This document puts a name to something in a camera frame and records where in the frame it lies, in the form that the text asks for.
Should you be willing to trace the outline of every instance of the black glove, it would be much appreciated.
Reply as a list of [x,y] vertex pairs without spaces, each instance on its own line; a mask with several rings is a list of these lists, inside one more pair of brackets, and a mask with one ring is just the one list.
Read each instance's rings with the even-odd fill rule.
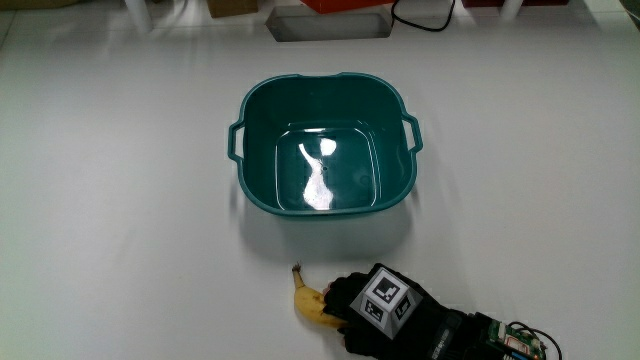
[[[393,340],[349,306],[380,267],[385,267],[424,297]],[[440,305],[416,282],[382,264],[376,264],[369,274],[352,273],[336,279],[324,300],[327,303],[324,312],[349,322],[349,327],[338,330],[344,334],[347,351],[379,360],[461,360],[480,333],[469,316]],[[449,338],[449,342],[448,347],[445,344],[443,348],[444,337]]]

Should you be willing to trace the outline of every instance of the teal plastic basin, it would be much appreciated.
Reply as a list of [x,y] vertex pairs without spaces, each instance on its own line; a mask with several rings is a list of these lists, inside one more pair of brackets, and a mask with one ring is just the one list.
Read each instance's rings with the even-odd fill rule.
[[[242,156],[236,152],[241,128]],[[411,191],[421,149],[418,121],[398,92],[358,73],[265,80],[246,95],[229,128],[228,156],[237,163],[242,190],[277,215],[389,208]]]

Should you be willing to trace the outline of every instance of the basin handle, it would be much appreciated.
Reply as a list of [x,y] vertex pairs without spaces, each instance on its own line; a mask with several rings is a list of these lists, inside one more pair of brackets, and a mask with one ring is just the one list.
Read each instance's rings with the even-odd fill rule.
[[418,151],[422,150],[422,136],[420,136],[420,126],[418,126],[418,119],[409,114],[402,114],[402,120],[411,125],[411,134],[413,135],[414,146],[409,149],[409,151],[417,153]]
[[229,147],[227,148],[227,155],[231,160],[238,164],[242,162],[243,158],[236,154],[236,133],[243,127],[244,121],[239,121],[229,127]]

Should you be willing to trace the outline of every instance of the circuit board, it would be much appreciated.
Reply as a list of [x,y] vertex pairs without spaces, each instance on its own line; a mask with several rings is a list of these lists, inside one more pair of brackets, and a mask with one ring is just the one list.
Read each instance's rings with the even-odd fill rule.
[[489,326],[487,343],[505,353],[505,359],[545,360],[542,343],[539,339],[520,329],[513,329],[507,324],[493,320]]

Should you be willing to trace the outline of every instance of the banana stem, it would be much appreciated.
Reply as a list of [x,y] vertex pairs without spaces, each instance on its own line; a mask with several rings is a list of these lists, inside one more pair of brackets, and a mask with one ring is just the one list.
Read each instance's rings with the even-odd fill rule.
[[304,284],[304,281],[302,281],[302,276],[300,276],[300,269],[302,269],[300,263],[296,263],[291,269],[291,272],[293,273],[293,282],[296,284],[296,289],[306,286]]

